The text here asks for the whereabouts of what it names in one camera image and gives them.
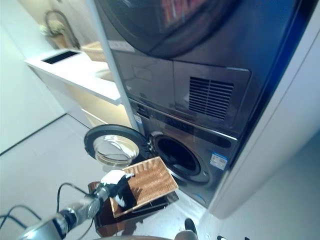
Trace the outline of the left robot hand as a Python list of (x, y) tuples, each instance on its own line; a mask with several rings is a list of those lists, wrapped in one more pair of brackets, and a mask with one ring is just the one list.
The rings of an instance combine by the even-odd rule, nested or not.
[(109, 197), (113, 198), (122, 209), (131, 208), (136, 204), (128, 182), (134, 176), (134, 173), (116, 169), (108, 172), (100, 181), (108, 189)]

